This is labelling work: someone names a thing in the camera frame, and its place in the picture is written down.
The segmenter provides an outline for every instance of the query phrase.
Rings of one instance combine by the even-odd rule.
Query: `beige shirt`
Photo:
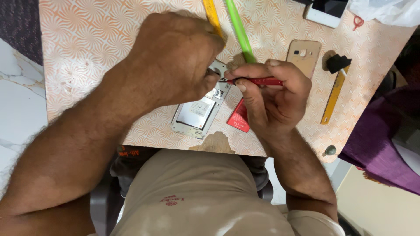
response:
[[[163,149],[138,172],[112,236],[344,236],[329,217],[294,210],[286,219],[258,198],[237,155]]]

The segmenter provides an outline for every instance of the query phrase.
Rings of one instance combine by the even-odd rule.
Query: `red battery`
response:
[[[248,132],[248,112],[247,108],[245,107],[243,98],[241,98],[241,100],[239,101],[238,105],[234,109],[232,115],[229,117],[226,124],[233,126],[239,130],[242,130],[245,133]]]

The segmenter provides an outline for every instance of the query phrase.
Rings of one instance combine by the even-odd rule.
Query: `man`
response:
[[[89,192],[131,124],[157,107],[199,100],[220,79],[207,71],[224,47],[212,31],[200,19],[148,16],[127,58],[23,152],[0,202],[0,234],[94,234]],[[260,89],[246,79],[236,85],[250,127],[274,158],[288,220],[258,198],[237,155],[164,149],[138,172],[112,235],[344,235],[329,179],[295,129],[311,81],[293,64],[272,59],[225,74],[267,76],[284,88]]]

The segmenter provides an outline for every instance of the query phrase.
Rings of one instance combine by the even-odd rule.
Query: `hand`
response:
[[[150,14],[129,55],[109,70],[98,89],[134,115],[201,99],[219,75],[207,70],[224,42],[207,21],[175,13]]]
[[[283,81],[283,86],[261,86],[260,89],[246,79],[238,79],[236,86],[244,96],[250,128],[260,141],[275,144],[280,137],[289,134],[305,114],[311,80],[294,64],[274,59],[265,64],[244,64],[225,72],[227,79],[270,76]]]

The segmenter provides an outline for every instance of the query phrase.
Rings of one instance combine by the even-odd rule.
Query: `red screwdriver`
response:
[[[251,81],[252,83],[256,84],[256,85],[283,85],[283,81],[276,79],[275,77],[266,77],[266,78],[255,78],[255,79],[250,79],[250,78],[236,78],[236,79],[232,79],[232,80],[223,80],[223,81],[219,81],[220,83],[228,83],[228,84],[233,84],[236,86],[235,82],[238,79],[247,79],[249,81]]]

